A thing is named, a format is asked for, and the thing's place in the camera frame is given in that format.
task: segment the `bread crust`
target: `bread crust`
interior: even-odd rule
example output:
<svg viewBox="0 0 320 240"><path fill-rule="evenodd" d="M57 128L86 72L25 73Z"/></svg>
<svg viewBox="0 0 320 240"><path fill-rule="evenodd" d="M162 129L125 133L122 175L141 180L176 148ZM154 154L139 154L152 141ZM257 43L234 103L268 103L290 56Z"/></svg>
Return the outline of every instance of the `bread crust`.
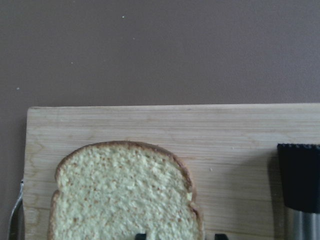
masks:
<svg viewBox="0 0 320 240"><path fill-rule="evenodd" d="M204 222L203 222L203 213L200 210L200 208L196 205L196 196L197 196L197 191L196 191L196 187L194 185L194 181L193 181L193 177L191 175L191 172L189 171L189 169L187 168L186 164L184 163L184 161L177 157L175 154L173 154L172 152L159 147L157 145L153 145L153 144L149 144L149 143L145 143L145 142L138 142L138 141L105 141L105 142L98 142L98 143L93 143L93 144L88 144L85 146L82 146L78 149L76 149L75 151L71 152L69 155L67 155L66 157L64 157L60 163L58 164L56 171L55 171L55 180L58 180L59 177L59 172L61 170L61 167L66 164L68 162L68 160L70 160L75 154L81 152L82 150L86 149L86 148L90 148L90 147L97 147L97 148L104 148L104 147L109 147L109 146L128 146L130 147L138 147L141 149L148 149L148 150L152 150L154 152L158 152L161 153L163 155L166 155L168 157L172 157L173 160L178 164L179 169L182 173L182 175L185 177L186 182L187 182L187 188L190 192L192 192L192 199L189 203L189 207L190 210L194 213L197 222L198 222L198 226L199 226L199 231L201 233L200 239L204 240L205 239L205 233L204 233ZM48 228L48 240L54 240L54 214L55 214L55 210L56 210L56 203L57 203L57 199L60 195L60 191L56 190L53 193L52 196L52 200L51 200L51 209L50 209L50 217L49 217L49 228Z"/></svg>

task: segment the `wood grain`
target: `wood grain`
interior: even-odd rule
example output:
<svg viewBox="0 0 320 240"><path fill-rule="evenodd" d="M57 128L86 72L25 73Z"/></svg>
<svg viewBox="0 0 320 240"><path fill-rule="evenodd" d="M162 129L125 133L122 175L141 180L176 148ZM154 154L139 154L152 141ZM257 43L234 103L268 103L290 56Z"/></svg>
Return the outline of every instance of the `wood grain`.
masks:
<svg viewBox="0 0 320 240"><path fill-rule="evenodd" d="M47 238L60 160L87 144L130 140L185 160L208 239L282 240L277 143L320 143L320 104L33 107L28 111L25 239Z"/></svg>

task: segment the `black object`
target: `black object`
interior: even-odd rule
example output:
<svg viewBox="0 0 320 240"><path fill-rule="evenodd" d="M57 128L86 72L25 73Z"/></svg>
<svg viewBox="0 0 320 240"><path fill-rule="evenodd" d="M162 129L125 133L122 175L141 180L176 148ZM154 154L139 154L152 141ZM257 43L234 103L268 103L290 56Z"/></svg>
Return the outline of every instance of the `black object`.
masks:
<svg viewBox="0 0 320 240"><path fill-rule="evenodd" d="M214 240L229 240L229 238L227 237L227 235L225 234L218 234L216 233L214 235Z"/></svg>
<svg viewBox="0 0 320 240"><path fill-rule="evenodd" d="M320 213L320 145L278 144L284 205Z"/></svg>
<svg viewBox="0 0 320 240"><path fill-rule="evenodd" d="M138 233L135 235L134 240L146 240L147 239L147 234L146 233Z"/></svg>

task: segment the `slice of bread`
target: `slice of bread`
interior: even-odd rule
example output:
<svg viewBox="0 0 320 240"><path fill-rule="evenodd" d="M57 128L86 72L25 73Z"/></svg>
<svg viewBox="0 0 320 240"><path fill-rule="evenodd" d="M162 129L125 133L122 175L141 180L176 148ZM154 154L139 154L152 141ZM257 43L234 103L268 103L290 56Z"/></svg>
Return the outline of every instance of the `slice of bread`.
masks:
<svg viewBox="0 0 320 240"><path fill-rule="evenodd" d="M49 240L203 240L190 172L142 142L101 142L66 156L55 173Z"/></svg>

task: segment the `kitchen tool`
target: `kitchen tool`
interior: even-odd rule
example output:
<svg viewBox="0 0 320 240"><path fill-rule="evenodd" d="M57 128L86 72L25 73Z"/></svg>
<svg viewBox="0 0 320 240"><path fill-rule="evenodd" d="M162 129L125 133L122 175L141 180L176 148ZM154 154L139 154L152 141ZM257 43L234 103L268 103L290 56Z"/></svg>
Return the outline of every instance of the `kitchen tool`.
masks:
<svg viewBox="0 0 320 240"><path fill-rule="evenodd" d="M320 142L320 104L33 107L28 111L25 239L45 240L55 170L87 144L131 140L181 157L197 187L207 239L281 240L277 143Z"/></svg>
<svg viewBox="0 0 320 240"><path fill-rule="evenodd" d="M278 144L286 240L320 239L320 145Z"/></svg>
<svg viewBox="0 0 320 240"><path fill-rule="evenodd" d="M223 233L216 233L214 235L214 240L228 240L228 237Z"/></svg>
<svg viewBox="0 0 320 240"><path fill-rule="evenodd" d="M147 234L145 233L138 233L135 235L134 240L146 240L147 239Z"/></svg>
<svg viewBox="0 0 320 240"><path fill-rule="evenodd" d="M9 227L8 227L8 240L18 240L19 239L19 210L22 207L23 200L23 189L24 189L24 180L22 179L20 182L20 191L17 197L17 200L13 206Z"/></svg>

